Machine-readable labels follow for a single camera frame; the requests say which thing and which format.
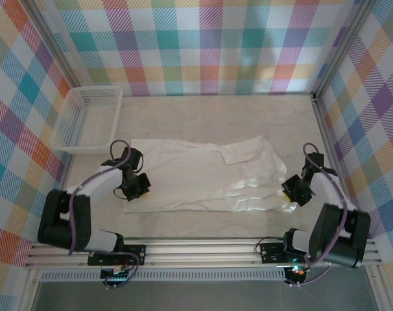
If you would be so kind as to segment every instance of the colorful plaid wall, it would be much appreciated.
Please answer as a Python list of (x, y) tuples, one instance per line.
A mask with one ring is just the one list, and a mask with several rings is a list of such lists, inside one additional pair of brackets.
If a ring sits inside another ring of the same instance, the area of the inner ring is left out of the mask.
[(393, 288), (393, 0), (378, 0), (323, 96), (349, 191), (371, 214)]
[(49, 136), (69, 85), (18, 0), (0, 1), (0, 310), (17, 301), (47, 193), (66, 156)]
[(78, 76), (84, 66), (94, 84), (118, 84), (126, 96), (309, 92), (319, 58), (333, 44), (329, 35), (342, 25), (338, 14), (351, 6), (345, 0), (54, 3), (81, 65), (51, 28)]

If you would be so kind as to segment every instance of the cable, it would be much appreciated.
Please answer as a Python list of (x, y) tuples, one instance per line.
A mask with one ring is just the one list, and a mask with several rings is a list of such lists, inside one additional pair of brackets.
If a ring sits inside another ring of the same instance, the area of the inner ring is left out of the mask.
[(76, 227), (75, 227), (75, 220), (74, 220), (74, 198), (75, 198), (75, 196), (77, 195), (77, 193), (85, 186), (85, 185), (87, 185), (90, 181), (92, 181), (93, 179), (95, 179), (95, 178), (97, 178), (97, 177), (99, 177), (99, 176), (101, 176), (101, 175), (103, 175), (103, 174), (105, 174), (105, 173), (108, 173), (108, 172), (111, 172), (112, 170), (115, 170), (115, 169), (117, 169), (117, 168), (119, 168), (119, 167), (121, 167), (122, 165), (124, 165), (128, 160), (129, 160), (129, 157), (130, 157), (130, 154), (132, 153), (132, 150), (130, 149), (130, 145), (126, 142), (126, 141), (124, 141), (124, 140), (122, 140), (122, 139), (116, 139), (114, 142), (112, 142), (112, 144), (110, 145), (110, 155), (111, 155), (111, 157), (112, 157), (112, 159), (114, 159), (114, 156), (113, 156), (113, 145), (115, 144), (115, 143), (124, 143), (126, 146), (127, 146), (127, 148), (128, 148), (128, 153), (127, 153), (127, 156), (126, 156), (126, 158), (123, 160), (123, 161), (121, 161), (119, 164), (116, 164), (114, 167), (111, 167), (111, 168), (108, 168), (108, 169), (106, 169), (106, 170), (102, 170), (101, 172), (97, 172), (97, 173), (95, 173), (94, 175), (92, 175), (92, 176), (90, 176), (89, 178), (87, 178), (86, 180), (84, 180), (75, 190), (74, 190), (74, 192), (72, 193), (72, 195), (70, 196), (70, 198), (69, 198), (69, 223), (70, 223), (70, 226), (71, 226), (71, 247), (70, 247), (70, 249), (69, 249), (69, 255), (71, 255), (73, 252), (74, 252), (74, 249), (75, 249), (75, 244), (76, 244)]
[(109, 277), (104, 278), (104, 285), (106, 285), (106, 289), (111, 288), (111, 289), (116, 290), (116, 289), (118, 289), (118, 288), (124, 286), (128, 281), (130, 281), (130, 280), (132, 279), (132, 277), (134, 277), (134, 275), (136, 274), (137, 269), (139, 268), (139, 265), (140, 265), (139, 257), (138, 257), (137, 255), (135, 255), (135, 254), (133, 254), (133, 253), (129, 253), (129, 252), (127, 252), (127, 251), (115, 251), (115, 252), (113, 252), (113, 253), (107, 253), (107, 252), (105, 252), (105, 251), (96, 251), (95, 253), (96, 253), (96, 254), (101, 254), (101, 255), (126, 255), (126, 256), (131, 256), (131, 257), (133, 257), (134, 260), (136, 261), (136, 265), (134, 266), (133, 272), (132, 272), (132, 273), (129, 273), (129, 276), (128, 276), (122, 283), (120, 283), (120, 284), (118, 284), (118, 285), (110, 286), (110, 285), (107, 283)]
[[(115, 159), (115, 158), (114, 158), (114, 155), (113, 155), (113, 150), (111, 150), (111, 149), (110, 149), (110, 156), (112, 157), (112, 160)], [(140, 168), (139, 168), (138, 170), (134, 170), (134, 171), (133, 171), (133, 173), (135, 173), (135, 174), (139, 173), (139, 172), (142, 170), (142, 168), (143, 168), (143, 154), (141, 155), (140, 159), (142, 160), (141, 166), (140, 166)]]
[(279, 237), (276, 237), (276, 236), (265, 236), (265, 237), (262, 238), (262, 239), (256, 244), (256, 246), (254, 247), (254, 253), (257, 253), (258, 255), (261, 256), (261, 253), (257, 251), (257, 248), (259, 247), (260, 243), (261, 243), (263, 240), (265, 240), (266, 238), (273, 238), (273, 239), (275, 239), (275, 240), (283, 241), (283, 238), (279, 238)]

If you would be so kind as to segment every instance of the purple cable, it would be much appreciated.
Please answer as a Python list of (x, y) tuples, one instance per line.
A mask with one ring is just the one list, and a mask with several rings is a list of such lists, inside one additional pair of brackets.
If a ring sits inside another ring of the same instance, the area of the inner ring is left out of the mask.
[(87, 178), (86, 180), (84, 180), (75, 190), (74, 190), (74, 192), (72, 193), (72, 195), (70, 196), (70, 198), (69, 198), (69, 223), (70, 223), (70, 226), (71, 226), (71, 247), (70, 247), (70, 249), (69, 249), (69, 255), (71, 255), (73, 252), (74, 252), (74, 249), (75, 249), (75, 244), (76, 244), (76, 228), (75, 228), (75, 220), (74, 220), (74, 198), (75, 198), (75, 196), (77, 195), (77, 193), (85, 186), (85, 185), (87, 185), (91, 180), (93, 180), (93, 179), (95, 179), (95, 178), (97, 178), (97, 177), (99, 177), (99, 176), (101, 176), (101, 175), (103, 175), (103, 174), (105, 174), (105, 173), (109, 173), (109, 172), (111, 172), (112, 170), (115, 170), (115, 169), (117, 169), (117, 168), (119, 168), (119, 167), (121, 167), (123, 164), (125, 164), (128, 160), (129, 160), (129, 157), (130, 157), (130, 154), (132, 153), (132, 150), (130, 149), (130, 145), (126, 142), (126, 141), (124, 141), (124, 140), (122, 140), (122, 139), (116, 139), (114, 142), (112, 142), (112, 144), (110, 145), (110, 153), (111, 153), (111, 155), (112, 155), (112, 158), (113, 158), (113, 152), (112, 152), (112, 150), (113, 150), (113, 145), (115, 144), (115, 143), (124, 143), (126, 146), (127, 146), (127, 148), (128, 148), (128, 153), (127, 153), (127, 156), (126, 156), (126, 159), (124, 159), (123, 161), (121, 161), (119, 164), (117, 164), (117, 165), (115, 165), (114, 167), (111, 167), (111, 168), (108, 168), (108, 169), (106, 169), (106, 170), (102, 170), (101, 172), (97, 172), (97, 173), (95, 173), (94, 175), (92, 175), (92, 176), (90, 176), (89, 178)]
[(326, 255), (331, 251), (331, 249), (333, 248), (333, 246), (334, 246), (335, 243), (337, 242), (338, 237), (340, 236), (342, 230), (344, 229), (345, 223), (346, 223), (346, 217), (347, 217), (347, 214), (348, 214), (348, 206), (346, 205), (345, 197), (344, 197), (342, 191), (339, 189), (339, 186), (335, 183), (335, 181), (332, 179), (332, 177), (329, 176), (329, 174), (328, 174), (327, 172), (325, 172), (319, 165), (317, 165), (315, 162), (313, 162), (312, 159), (307, 155), (307, 152), (306, 152), (306, 147), (307, 147), (307, 146), (312, 146), (312, 147), (316, 150), (316, 152), (319, 153), (318, 148), (317, 148), (314, 144), (312, 144), (312, 143), (305, 143), (305, 144), (303, 145), (303, 153), (305, 154), (306, 159), (307, 159), (314, 167), (316, 167), (317, 169), (319, 169), (319, 171), (320, 171), (321, 173), (323, 173), (323, 175), (325, 175), (325, 177), (326, 177), (328, 180), (330, 180), (331, 184), (332, 184), (333, 187), (335, 188), (335, 190), (336, 190), (336, 192), (337, 192), (337, 194), (338, 194), (338, 196), (339, 196), (339, 198), (340, 198), (340, 202), (341, 202), (342, 207), (343, 207), (343, 210), (344, 210), (344, 212), (343, 212), (343, 214), (342, 214), (342, 219), (341, 219), (340, 224), (339, 224), (339, 226), (338, 226), (338, 229), (337, 229), (337, 231), (335, 232), (335, 234), (333, 235), (333, 237), (332, 237), (332, 239), (331, 239), (331, 242), (326, 246), (326, 248), (325, 248), (325, 250), (322, 252), (322, 254), (320, 254), (320, 256), (319, 256), (315, 261), (311, 262), (311, 264), (318, 264), (319, 262), (322, 262), (323, 259), (326, 257)]
[(134, 258), (134, 260), (136, 261), (136, 266), (134, 267), (134, 270), (132, 273), (129, 274), (129, 276), (127, 277), (127, 279), (125, 279), (122, 283), (120, 283), (119, 285), (115, 285), (114, 287), (111, 287), (108, 283), (108, 277), (104, 279), (104, 285), (107, 286), (107, 288), (113, 288), (113, 289), (118, 289), (120, 287), (122, 287), (123, 285), (125, 285), (128, 281), (130, 281), (132, 279), (132, 277), (134, 277), (134, 275), (137, 272), (137, 269), (139, 268), (140, 265), (140, 260), (139, 257), (133, 253), (129, 253), (127, 251), (115, 251), (113, 253), (107, 253), (105, 251), (96, 251), (96, 254), (103, 254), (103, 255), (126, 255), (126, 256), (131, 256)]

